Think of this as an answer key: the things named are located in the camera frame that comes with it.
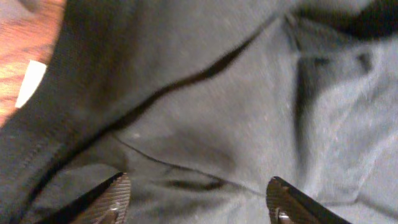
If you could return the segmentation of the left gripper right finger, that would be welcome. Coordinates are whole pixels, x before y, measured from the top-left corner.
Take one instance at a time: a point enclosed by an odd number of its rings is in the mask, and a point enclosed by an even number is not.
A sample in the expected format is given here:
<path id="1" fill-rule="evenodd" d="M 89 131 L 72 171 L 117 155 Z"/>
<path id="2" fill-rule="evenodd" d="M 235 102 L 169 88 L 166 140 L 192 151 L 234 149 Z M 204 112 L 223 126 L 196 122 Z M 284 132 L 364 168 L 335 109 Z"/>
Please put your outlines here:
<path id="1" fill-rule="evenodd" d="M 351 224 L 278 176 L 267 185 L 266 205 L 271 224 Z"/>

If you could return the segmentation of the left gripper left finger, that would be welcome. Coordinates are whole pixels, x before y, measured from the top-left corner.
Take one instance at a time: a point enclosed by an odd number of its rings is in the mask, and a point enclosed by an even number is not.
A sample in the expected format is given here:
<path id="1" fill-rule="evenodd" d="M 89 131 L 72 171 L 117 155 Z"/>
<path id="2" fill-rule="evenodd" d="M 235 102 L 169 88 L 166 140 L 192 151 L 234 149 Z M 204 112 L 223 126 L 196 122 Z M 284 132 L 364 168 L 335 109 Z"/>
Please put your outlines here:
<path id="1" fill-rule="evenodd" d="M 119 172 L 38 224 L 125 224 L 131 181 Z"/>

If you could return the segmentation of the black t-shirt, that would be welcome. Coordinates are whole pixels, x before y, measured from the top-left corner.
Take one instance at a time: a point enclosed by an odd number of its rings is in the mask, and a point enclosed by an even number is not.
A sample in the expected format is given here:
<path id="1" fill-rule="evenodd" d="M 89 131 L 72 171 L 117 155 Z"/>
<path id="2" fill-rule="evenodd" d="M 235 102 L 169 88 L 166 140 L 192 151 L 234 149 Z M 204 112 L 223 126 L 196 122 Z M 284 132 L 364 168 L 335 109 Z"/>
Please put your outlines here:
<path id="1" fill-rule="evenodd" d="M 396 1 L 67 1 L 1 128 L 1 222 L 118 172 L 126 223 L 269 223 L 274 176 L 397 222 Z"/>

